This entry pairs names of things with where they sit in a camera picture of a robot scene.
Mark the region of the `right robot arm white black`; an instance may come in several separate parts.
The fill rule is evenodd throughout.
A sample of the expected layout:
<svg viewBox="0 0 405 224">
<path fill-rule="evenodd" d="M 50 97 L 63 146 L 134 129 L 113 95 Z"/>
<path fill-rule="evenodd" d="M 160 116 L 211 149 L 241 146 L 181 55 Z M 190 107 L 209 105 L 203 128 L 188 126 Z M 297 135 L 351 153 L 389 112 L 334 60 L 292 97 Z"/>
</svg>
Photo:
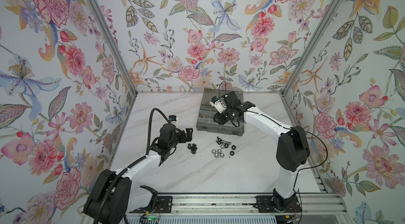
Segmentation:
<svg viewBox="0 0 405 224">
<path fill-rule="evenodd" d="M 234 120 L 247 123 L 277 141 L 276 160 L 280 170 L 269 203 L 271 210 L 287 211 L 298 200 L 297 178 L 300 171 L 305 169 L 303 166 L 310 156 L 305 130 L 300 126 L 292 127 L 275 120 L 249 101 L 241 102 L 234 91 L 212 97 L 210 104 L 217 110 L 214 115 L 214 122 L 217 124 L 222 126 Z"/>
</svg>

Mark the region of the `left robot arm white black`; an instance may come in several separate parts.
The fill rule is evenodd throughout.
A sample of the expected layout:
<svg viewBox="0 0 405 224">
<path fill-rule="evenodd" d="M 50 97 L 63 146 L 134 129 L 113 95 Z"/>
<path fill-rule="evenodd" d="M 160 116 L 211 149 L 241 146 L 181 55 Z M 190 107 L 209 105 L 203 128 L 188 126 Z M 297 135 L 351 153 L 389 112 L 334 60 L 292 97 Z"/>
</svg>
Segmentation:
<svg viewBox="0 0 405 224">
<path fill-rule="evenodd" d="M 116 171 L 106 169 L 99 174 L 83 213 L 95 224 L 119 224 L 131 211 L 154 210 L 157 190 L 141 185 L 139 181 L 161 166 L 178 144 L 189 144 L 192 139 L 192 128 L 180 130 L 173 123 L 164 124 L 142 157 Z"/>
</svg>

